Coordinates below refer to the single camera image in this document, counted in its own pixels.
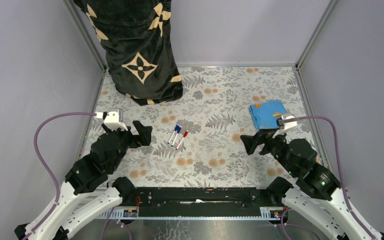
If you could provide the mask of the white pen red tip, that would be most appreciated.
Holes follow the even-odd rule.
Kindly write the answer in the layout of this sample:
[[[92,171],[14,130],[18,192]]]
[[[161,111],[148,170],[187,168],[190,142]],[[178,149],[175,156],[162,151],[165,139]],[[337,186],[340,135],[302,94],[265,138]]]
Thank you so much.
[[[183,144],[185,138],[186,138],[186,137],[183,137],[183,136],[182,136],[182,138],[180,139],[178,145],[177,145],[176,148],[175,148],[176,150],[178,150],[178,149],[181,147],[181,145]]]

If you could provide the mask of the white pen blue tip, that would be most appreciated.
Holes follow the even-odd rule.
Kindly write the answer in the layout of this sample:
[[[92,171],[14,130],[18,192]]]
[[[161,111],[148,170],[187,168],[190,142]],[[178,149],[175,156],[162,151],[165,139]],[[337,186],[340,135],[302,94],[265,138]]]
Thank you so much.
[[[171,143],[172,143],[172,141],[173,141],[173,139],[174,139],[174,137],[175,137],[175,134],[176,134],[176,131],[175,131],[175,128],[174,128],[172,134],[170,135],[170,138],[169,138],[168,141],[167,141],[167,144],[168,144],[168,145],[171,145]]]

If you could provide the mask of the white pen black tip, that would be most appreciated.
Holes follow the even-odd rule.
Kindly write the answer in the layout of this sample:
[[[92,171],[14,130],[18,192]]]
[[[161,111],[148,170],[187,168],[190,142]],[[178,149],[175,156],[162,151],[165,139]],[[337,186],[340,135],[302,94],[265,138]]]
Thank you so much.
[[[175,143],[177,142],[177,138],[178,138],[178,136],[179,136],[180,134],[177,134],[177,132],[176,132],[176,134],[174,135],[174,139],[172,140],[172,142],[171,142],[171,146],[173,147],[174,145],[175,145]]]

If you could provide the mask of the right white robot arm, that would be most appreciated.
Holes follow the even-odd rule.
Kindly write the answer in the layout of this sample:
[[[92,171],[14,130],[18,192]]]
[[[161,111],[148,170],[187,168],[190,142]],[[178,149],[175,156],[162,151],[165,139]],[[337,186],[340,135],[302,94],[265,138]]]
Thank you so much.
[[[282,177],[269,185],[266,198],[271,205],[290,207],[331,240],[384,240],[384,232],[375,230],[353,210],[340,181],[316,162],[317,152],[306,139],[287,142],[285,134],[275,135],[273,129],[240,139],[248,155],[262,145],[260,155],[271,154],[296,179],[296,187]]]

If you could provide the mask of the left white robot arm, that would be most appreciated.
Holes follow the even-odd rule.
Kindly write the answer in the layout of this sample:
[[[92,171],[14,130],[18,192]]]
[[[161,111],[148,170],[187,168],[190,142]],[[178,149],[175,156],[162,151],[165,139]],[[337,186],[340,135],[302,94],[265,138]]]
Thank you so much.
[[[138,120],[132,123],[137,134],[132,134],[129,126],[111,129],[105,123],[101,125],[105,133],[91,145],[89,154],[73,164],[56,199],[32,222],[15,228],[19,240],[69,240],[108,209],[134,202],[135,186],[127,177],[118,177],[101,195],[78,207],[117,170],[129,149],[150,145],[152,126]]]

